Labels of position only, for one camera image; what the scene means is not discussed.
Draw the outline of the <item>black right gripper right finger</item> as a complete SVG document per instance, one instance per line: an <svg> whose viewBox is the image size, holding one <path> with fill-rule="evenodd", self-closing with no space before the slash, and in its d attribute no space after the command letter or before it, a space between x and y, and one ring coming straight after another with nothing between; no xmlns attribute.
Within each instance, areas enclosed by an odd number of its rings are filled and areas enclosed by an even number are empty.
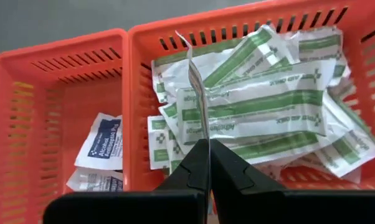
<svg viewBox="0 0 375 224"><path fill-rule="evenodd" d="M250 165L218 140L211 139L213 190L283 190L285 186Z"/></svg>

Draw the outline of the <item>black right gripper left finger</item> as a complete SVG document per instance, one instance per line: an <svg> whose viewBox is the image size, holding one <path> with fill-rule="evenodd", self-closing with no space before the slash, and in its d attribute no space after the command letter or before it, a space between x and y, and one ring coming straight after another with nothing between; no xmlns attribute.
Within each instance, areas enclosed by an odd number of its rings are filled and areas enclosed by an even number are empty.
<svg viewBox="0 0 375 224"><path fill-rule="evenodd" d="M210 145L200 139L156 190L210 190Z"/></svg>

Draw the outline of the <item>orange plastic basket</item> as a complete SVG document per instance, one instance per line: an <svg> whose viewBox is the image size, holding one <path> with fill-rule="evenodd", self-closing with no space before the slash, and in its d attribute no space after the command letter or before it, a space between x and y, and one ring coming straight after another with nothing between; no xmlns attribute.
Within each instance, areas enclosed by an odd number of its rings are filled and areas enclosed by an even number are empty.
<svg viewBox="0 0 375 224"><path fill-rule="evenodd" d="M153 190L164 180L149 164L147 118L159 113L150 62L184 50L177 33L202 47L242 37L265 23L279 32L333 25L343 31L343 51L356 86L345 102L375 135L375 0L268 0L150 22L128 31L122 103L125 190Z"/></svg>
<svg viewBox="0 0 375 224"><path fill-rule="evenodd" d="M39 224L97 114L122 113L126 32L0 54L0 224Z"/></svg>

